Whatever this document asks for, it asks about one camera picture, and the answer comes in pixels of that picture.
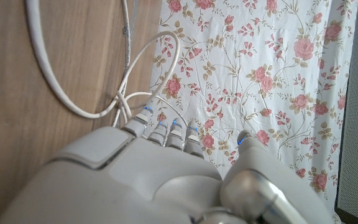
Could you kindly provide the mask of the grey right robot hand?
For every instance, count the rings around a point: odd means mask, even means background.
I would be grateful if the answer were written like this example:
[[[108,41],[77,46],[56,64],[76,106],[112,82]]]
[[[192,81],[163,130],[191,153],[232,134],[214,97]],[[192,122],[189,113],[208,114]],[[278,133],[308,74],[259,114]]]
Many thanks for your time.
[[[250,131],[225,176],[203,158],[195,123],[161,121],[145,106],[120,129],[97,129],[48,162],[0,223],[332,223],[305,181]]]

